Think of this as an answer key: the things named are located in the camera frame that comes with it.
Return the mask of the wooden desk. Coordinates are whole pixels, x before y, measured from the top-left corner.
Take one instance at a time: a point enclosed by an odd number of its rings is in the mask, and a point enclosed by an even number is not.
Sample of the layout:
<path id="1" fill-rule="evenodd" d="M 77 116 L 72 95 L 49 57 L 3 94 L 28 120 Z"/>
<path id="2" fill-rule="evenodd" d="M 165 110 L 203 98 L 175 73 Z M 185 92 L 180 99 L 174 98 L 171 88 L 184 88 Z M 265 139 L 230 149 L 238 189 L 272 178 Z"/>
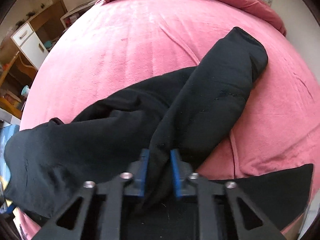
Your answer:
<path id="1" fill-rule="evenodd" d="M 25 98 L 22 90 L 33 84 L 38 70 L 23 61 L 19 51 L 1 67 L 1 108 L 18 119 L 22 117 Z"/>

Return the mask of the teal cup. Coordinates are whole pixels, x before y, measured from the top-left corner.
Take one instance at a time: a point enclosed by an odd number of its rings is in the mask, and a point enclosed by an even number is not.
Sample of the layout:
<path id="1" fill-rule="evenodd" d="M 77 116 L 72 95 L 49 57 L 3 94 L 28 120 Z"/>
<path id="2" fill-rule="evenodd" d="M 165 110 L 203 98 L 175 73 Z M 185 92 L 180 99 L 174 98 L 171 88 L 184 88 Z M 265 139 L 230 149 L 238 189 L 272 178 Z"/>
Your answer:
<path id="1" fill-rule="evenodd" d="M 21 96 L 24 98 L 27 98 L 30 92 L 29 86 L 24 86 L 22 91 L 21 91 Z"/>

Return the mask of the white cabinet with drawer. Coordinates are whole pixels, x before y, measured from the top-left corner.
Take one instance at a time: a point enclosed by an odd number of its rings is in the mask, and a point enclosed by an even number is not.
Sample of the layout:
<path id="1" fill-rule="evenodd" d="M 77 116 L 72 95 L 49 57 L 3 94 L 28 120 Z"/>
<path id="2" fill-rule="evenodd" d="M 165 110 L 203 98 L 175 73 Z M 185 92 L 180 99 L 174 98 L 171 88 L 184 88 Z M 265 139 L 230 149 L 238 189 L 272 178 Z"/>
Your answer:
<path id="1" fill-rule="evenodd" d="M 25 23 L 12 34 L 11 39 L 27 60 L 39 70 L 49 52 L 32 26 Z"/>

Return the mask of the black pants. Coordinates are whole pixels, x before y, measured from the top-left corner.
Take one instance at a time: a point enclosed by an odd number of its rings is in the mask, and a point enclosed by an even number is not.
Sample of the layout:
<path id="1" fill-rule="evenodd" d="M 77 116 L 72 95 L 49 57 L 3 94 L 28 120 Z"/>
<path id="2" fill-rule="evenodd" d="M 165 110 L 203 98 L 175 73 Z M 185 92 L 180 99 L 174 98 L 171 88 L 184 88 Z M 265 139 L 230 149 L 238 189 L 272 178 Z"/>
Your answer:
<path id="1" fill-rule="evenodd" d="M 200 167 L 242 115 L 268 64 L 264 46 L 241 28 L 218 40 L 196 67 L 124 88 L 84 109 L 16 133 L 5 147 L 6 198 L 51 218 L 87 180 L 103 183 L 150 151 L 146 193 L 132 225 L 159 220 L 171 190 L 169 151 Z"/>

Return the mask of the pink fleece bed sheet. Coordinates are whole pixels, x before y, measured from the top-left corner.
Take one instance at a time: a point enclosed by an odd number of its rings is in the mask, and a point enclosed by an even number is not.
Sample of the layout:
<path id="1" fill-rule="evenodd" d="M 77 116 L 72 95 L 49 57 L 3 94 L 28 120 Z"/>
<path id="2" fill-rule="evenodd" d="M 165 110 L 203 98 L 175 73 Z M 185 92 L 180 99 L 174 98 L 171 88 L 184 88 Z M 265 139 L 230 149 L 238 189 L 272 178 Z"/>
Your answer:
<path id="1" fill-rule="evenodd" d="M 198 64 L 239 26 L 269 62 L 243 116 L 200 167 L 214 179 L 241 178 L 314 163 L 319 190 L 319 85 L 272 25 L 214 0 L 117 0 L 97 5 L 45 59 L 21 129 L 52 117 L 71 121 L 96 100 L 138 81 Z"/>

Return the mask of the white bedside shelf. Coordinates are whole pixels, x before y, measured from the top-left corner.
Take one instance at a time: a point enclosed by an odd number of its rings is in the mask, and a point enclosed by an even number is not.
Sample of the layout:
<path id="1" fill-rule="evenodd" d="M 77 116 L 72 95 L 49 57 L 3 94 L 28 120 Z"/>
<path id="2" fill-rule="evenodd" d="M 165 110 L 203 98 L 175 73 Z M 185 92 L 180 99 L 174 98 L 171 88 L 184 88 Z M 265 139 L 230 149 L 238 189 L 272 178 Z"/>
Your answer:
<path id="1" fill-rule="evenodd" d="M 87 12 L 93 5 L 95 5 L 96 0 L 81 4 L 74 8 L 73 10 L 64 14 L 60 21 L 65 29 L 68 29 L 77 19 L 79 19 L 85 12 Z"/>

